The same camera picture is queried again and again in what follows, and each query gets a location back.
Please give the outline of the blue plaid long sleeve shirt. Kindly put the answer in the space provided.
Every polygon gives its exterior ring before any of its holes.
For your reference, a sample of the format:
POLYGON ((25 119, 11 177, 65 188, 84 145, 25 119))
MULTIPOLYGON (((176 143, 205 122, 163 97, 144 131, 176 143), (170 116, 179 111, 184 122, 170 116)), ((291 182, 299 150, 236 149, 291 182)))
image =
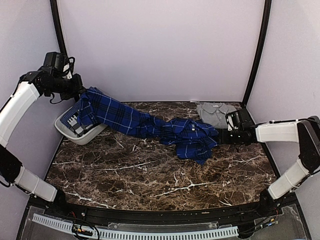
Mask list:
POLYGON ((82 125, 104 124, 122 134, 157 138, 163 145, 174 145, 180 159, 203 165, 218 145, 219 132, 208 123, 190 118, 165 121, 141 112, 90 87, 80 95, 77 120, 82 125))

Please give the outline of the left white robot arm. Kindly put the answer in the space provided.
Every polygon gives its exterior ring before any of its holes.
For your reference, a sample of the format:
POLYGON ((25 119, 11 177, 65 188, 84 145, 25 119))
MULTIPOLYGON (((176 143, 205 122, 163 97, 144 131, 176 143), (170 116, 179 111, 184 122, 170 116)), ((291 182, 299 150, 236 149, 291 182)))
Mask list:
POLYGON ((5 188, 16 186, 27 195, 51 203, 51 210, 60 218, 71 213, 63 190, 47 183, 29 170, 24 160, 47 155, 55 130, 53 121, 57 113, 47 106, 33 106, 41 97, 49 98, 49 106, 64 101, 72 106, 83 92, 79 74, 59 76, 45 70, 30 71, 22 75, 15 90, 0 109, 0 184, 5 188))

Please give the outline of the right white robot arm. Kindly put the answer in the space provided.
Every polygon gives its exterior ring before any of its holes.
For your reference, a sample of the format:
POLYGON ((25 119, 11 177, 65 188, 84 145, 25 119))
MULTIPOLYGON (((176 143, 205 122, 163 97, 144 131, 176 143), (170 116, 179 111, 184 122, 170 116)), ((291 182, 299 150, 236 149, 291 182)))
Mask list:
POLYGON ((264 144, 275 161, 280 177, 261 194, 255 213, 266 217, 275 201, 299 190, 320 172, 320 118, 312 115, 291 120, 254 124, 230 117, 228 127, 220 129, 219 142, 230 145, 264 144))

